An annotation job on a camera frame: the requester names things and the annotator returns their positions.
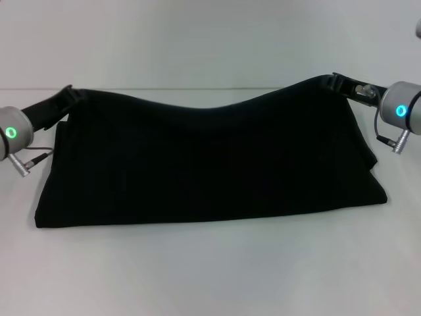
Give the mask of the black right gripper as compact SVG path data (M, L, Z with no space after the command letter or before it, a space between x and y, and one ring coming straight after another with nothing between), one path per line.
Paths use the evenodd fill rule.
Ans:
M369 107L377 107L387 88L348 78L339 73L323 75L320 83L323 89L339 90L347 99Z

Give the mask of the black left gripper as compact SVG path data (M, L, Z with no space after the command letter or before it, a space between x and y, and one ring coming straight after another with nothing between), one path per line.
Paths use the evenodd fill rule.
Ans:
M27 107L22 112L28 117L33 130L47 130L81 102L87 101L88 97L87 90L68 85L49 99Z

